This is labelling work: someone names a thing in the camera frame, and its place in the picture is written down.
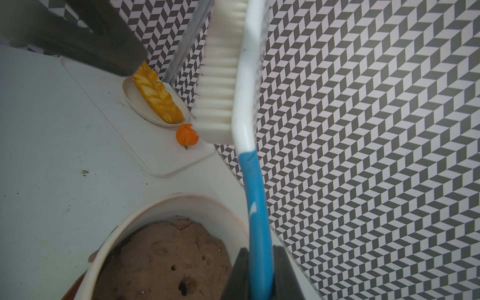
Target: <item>brush bristles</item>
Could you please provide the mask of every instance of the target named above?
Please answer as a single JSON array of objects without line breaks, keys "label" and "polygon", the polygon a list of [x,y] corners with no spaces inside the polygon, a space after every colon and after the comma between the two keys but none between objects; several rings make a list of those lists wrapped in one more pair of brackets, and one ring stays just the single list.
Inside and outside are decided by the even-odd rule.
[{"label": "brush bristles", "polygon": [[197,82],[199,97],[192,109],[195,129],[207,143],[232,142],[233,97],[247,6],[247,0],[217,0],[212,11]]}]

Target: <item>metal strip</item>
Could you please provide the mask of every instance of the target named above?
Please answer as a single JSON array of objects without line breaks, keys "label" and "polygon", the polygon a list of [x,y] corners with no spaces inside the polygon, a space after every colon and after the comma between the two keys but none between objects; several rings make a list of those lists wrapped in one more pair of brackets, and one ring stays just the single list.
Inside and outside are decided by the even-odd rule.
[{"label": "metal strip", "polygon": [[205,23],[208,15],[212,11],[213,0],[199,0],[198,5],[193,11],[192,17],[188,22],[187,29],[183,33],[179,46],[173,54],[173,58],[163,75],[163,82],[168,82],[174,87],[174,81],[177,78],[182,65],[187,59],[190,49],[197,39],[200,29]]}]

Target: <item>white tray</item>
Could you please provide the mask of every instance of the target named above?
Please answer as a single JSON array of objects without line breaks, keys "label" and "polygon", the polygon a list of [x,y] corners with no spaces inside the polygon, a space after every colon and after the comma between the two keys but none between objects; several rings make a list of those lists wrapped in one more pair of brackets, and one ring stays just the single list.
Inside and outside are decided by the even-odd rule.
[{"label": "white tray", "polygon": [[215,152],[202,139],[185,149],[175,138],[176,127],[153,124],[133,111],[123,95],[125,77],[65,57],[60,61],[151,175],[168,176]]}]

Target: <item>patterned wallpaper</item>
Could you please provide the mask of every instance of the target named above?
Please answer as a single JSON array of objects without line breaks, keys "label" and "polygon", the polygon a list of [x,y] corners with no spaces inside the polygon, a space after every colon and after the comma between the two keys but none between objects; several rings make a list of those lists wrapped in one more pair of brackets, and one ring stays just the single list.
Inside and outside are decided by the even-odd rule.
[{"label": "patterned wallpaper", "polygon": [[[197,2],[112,3],[164,72]],[[270,5],[259,158],[305,274],[329,300],[480,299],[480,3]],[[189,107],[207,25],[175,81]]]}]

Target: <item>white brush head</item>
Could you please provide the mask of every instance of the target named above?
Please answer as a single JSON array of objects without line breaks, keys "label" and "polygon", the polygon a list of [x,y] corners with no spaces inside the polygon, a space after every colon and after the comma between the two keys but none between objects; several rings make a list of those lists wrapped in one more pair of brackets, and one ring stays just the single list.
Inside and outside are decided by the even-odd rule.
[{"label": "white brush head", "polygon": [[210,144],[256,150],[258,89],[268,25],[266,0],[216,0],[192,109],[194,128]]}]

